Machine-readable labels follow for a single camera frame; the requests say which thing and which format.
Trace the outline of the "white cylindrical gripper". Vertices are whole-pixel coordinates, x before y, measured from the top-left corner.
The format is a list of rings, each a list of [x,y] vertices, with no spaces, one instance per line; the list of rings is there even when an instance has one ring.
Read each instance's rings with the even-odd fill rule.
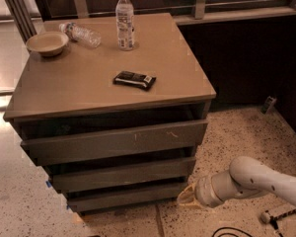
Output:
[[[195,184],[188,185],[177,197],[179,206],[214,208],[230,198],[240,195],[240,186],[231,178],[228,171],[201,177]]]

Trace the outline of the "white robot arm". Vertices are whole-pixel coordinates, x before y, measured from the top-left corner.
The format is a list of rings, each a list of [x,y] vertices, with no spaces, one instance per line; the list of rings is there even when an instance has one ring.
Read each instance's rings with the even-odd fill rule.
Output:
[[[296,207],[296,177],[279,173],[248,156],[233,159],[229,169],[188,185],[178,196],[181,206],[214,208],[228,199],[272,193]]]

